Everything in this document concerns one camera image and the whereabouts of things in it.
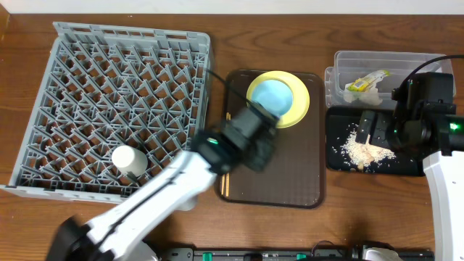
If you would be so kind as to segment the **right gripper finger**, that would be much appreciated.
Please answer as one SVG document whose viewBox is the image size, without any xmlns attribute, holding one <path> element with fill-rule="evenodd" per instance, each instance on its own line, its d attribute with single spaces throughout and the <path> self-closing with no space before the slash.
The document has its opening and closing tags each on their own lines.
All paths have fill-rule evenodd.
<svg viewBox="0 0 464 261">
<path fill-rule="evenodd" d="M 391 124 L 392 119 L 390 117 L 377 117 L 370 132 L 370 144 L 389 149 L 388 130 Z"/>
<path fill-rule="evenodd" d="M 375 122 L 376 113 L 374 111 L 365 110 L 362 112 L 355 138 L 357 143 L 366 144 L 369 141 L 369 136 Z"/>
</svg>

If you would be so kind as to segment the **white tissue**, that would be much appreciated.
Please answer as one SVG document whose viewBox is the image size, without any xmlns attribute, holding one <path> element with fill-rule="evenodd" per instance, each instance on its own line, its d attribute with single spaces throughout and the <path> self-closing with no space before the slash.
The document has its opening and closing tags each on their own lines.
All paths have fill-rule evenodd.
<svg viewBox="0 0 464 261">
<path fill-rule="evenodd" d="M 383 99 L 380 98 L 378 89 L 371 88 L 366 92 L 356 92 L 345 90 L 343 93 L 345 102 L 354 104 L 355 102 L 361 102 L 367 105 L 378 106 L 382 103 Z"/>
</svg>

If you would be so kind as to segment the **green snack wrapper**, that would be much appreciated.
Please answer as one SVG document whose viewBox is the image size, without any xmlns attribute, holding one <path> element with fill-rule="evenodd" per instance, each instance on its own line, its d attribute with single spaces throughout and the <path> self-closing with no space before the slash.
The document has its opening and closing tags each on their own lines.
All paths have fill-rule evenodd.
<svg viewBox="0 0 464 261">
<path fill-rule="evenodd" d="M 352 83 L 345 85 L 345 89 L 354 92 L 366 92 L 374 87 L 377 82 L 382 81 L 385 77 L 388 77 L 390 72 L 388 70 L 377 70 L 369 73 L 368 75 L 358 78 Z"/>
</svg>

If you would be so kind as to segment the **light blue bowl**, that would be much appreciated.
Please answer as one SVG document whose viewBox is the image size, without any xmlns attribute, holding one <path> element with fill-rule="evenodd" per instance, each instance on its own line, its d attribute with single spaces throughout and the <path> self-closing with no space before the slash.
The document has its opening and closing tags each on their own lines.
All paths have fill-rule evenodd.
<svg viewBox="0 0 464 261">
<path fill-rule="evenodd" d="M 281 117 L 291 109 L 293 93 L 285 83 L 279 80 L 265 80 L 252 91 L 251 100 L 276 117 Z"/>
</svg>

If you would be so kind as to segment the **yellow round plate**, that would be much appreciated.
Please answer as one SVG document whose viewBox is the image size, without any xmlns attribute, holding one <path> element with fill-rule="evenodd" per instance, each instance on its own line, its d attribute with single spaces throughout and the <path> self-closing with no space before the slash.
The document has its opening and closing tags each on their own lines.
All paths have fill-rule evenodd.
<svg viewBox="0 0 464 261">
<path fill-rule="evenodd" d="M 293 93 L 291 109 L 283 116 L 278 117 L 277 128 L 288 128 L 300 122 L 310 106 L 310 95 L 306 85 L 296 75 L 284 71 L 269 71 L 258 75 L 250 84 L 246 97 L 252 102 L 252 91 L 265 80 L 279 80 L 285 83 Z"/>
</svg>

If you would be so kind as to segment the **pale green cup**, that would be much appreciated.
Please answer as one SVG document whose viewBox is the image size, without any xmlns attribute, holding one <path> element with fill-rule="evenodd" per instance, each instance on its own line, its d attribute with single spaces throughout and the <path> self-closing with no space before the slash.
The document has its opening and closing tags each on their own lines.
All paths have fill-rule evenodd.
<svg viewBox="0 0 464 261">
<path fill-rule="evenodd" d="M 144 174 L 148 166 L 147 156 L 142 151 L 128 145 L 117 147 L 111 155 L 111 160 L 122 174 L 131 173 L 136 177 Z"/>
</svg>

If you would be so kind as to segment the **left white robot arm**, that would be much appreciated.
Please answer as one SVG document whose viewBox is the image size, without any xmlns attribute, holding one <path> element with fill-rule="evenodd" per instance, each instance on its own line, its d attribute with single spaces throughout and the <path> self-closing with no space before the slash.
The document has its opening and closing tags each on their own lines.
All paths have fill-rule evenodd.
<svg viewBox="0 0 464 261">
<path fill-rule="evenodd" d="M 57 229 L 48 260 L 128 260 L 144 237 L 172 212 L 236 166 L 261 171 L 273 153 L 276 128 L 227 124 L 203 130 L 155 178 L 111 210 L 81 225 L 70 217 Z"/>
</svg>

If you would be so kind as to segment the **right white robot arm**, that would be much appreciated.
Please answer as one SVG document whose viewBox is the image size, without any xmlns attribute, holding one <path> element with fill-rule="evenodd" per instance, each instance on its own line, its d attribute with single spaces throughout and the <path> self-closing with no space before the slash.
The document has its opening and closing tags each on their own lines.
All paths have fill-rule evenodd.
<svg viewBox="0 0 464 261">
<path fill-rule="evenodd" d="M 463 118 L 423 112 L 417 118 L 365 110 L 356 142 L 420 161 L 434 219 L 435 259 L 463 259 Z"/>
</svg>

